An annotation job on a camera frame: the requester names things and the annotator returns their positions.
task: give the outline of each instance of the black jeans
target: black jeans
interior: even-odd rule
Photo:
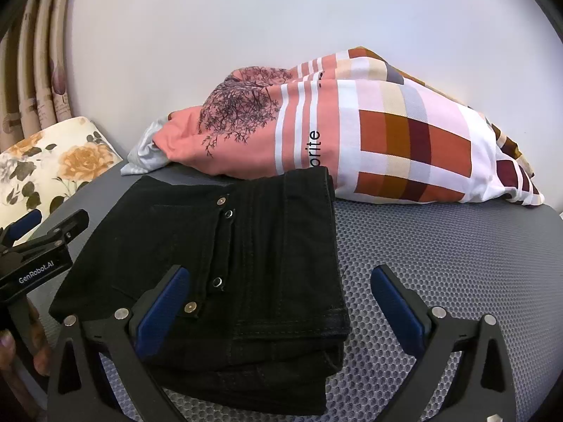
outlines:
[[[324,167],[227,187],[142,177],[94,231],[50,314],[109,317],[179,264],[195,275],[185,304],[196,309],[177,313],[147,360],[157,382],[242,409],[322,414],[350,332],[333,200]]]

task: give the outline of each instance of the human hand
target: human hand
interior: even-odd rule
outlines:
[[[49,359],[51,348],[47,343],[45,331],[39,321],[39,313],[30,301],[29,320],[31,324],[31,338],[37,353],[33,357],[35,370],[42,376],[49,375]],[[36,418],[40,408],[33,397],[27,391],[25,384],[13,370],[13,359],[16,356],[16,342],[10,331],[0,331],[0,374],[6,381],[13,394],[18,399],[24,410],[31,418]]]

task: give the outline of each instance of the orange rose print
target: orange rose print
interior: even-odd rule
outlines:
[[[86,143],[73,146],[61,155],[58,175],[61,179],[91,181],[104,173],[113,164],[113,154],[102,144]]]
[[[8,149],[8,152],[17,158],[21,158],[28,150],[35,147],[42,137],[43,132],[37,132],[28,138],[22,139],[19,143],[14,144]]]

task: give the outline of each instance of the metal screw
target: metal screw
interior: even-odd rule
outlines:
[[[122,320],[129,315],[129,310],[127,308],[120,308],[113,315],[117,320]]]
[[[438,319],[443,319],[444,317],[446,317],[447,312],[441,306],[434,306],[432,308],[432,314],[434,315],[434,317],[437,317]]]
[[[70,327],[71,325],[74,325],[75,322],[76,322],[76,316],[71,314],[71,315],[65,317],[65,320],[64,320],[63,323],[64,323],[67,327]]]
[[[190,303],[188,303],[186,306],[184,306],[184,311],[187,312],[188,314],[190,312],[193,312],[197,309],[198,304],[195,303],[195,301],[190,301]]]
[[[496,319],[491,314],[485,314],[485,322],[489,325],[495,325]]]

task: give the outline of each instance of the floral cushion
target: floral cushion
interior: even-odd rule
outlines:
[[[0,226],[35,208],[46,219],[121,160],[85,117],[59,122],[20,141],[0,154]]]

